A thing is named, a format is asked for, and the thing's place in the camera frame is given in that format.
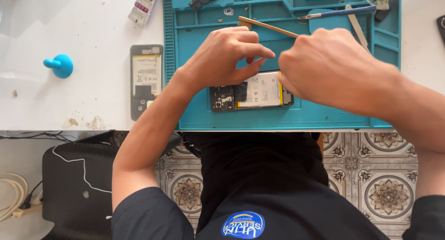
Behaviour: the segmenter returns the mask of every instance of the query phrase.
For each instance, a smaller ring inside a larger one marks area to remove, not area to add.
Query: tube of glue
[[[128,18],[145,27],[156,0],[136,0]]]

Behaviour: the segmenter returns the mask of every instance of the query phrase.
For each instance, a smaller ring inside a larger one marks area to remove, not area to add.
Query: tiled floor
[[[417,180],[414,146],[397,133],[323,133],[329,187],[344,196],[391,239],[409,227]],[[196,231],[201,213],[201,161],[184,146],[159,159],[161,189]]]

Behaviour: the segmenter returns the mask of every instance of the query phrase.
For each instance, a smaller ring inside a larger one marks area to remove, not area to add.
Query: blue suction cup
[[[54,59],[47,58],[43,65],[53,69],[53,73],[58,78],[67,78],[73,72],[73,61],[68,55],[59,54]]]

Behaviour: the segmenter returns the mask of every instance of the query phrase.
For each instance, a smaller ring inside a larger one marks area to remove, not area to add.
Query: black office chair
[[[64,159],[85,159],[86,180],[92,187],[111,191],[113,161],[120,142],[116,131],[57,146]],[[181,143],[172,134],[164,155]],[[44,240],[109,240],[111,236],[111,193],[92,189],[84,181],[84,161],[66,162],[49,148],[43,155],[43,212],[54,223]]]

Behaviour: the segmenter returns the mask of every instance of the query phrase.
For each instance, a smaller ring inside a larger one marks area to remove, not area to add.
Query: shirt logo
[[[221,234],[242,239],[253,239],[263,233],[265,226],[266,222],[262,215],[255,212],[237,212],[225,221],[221,228]]]

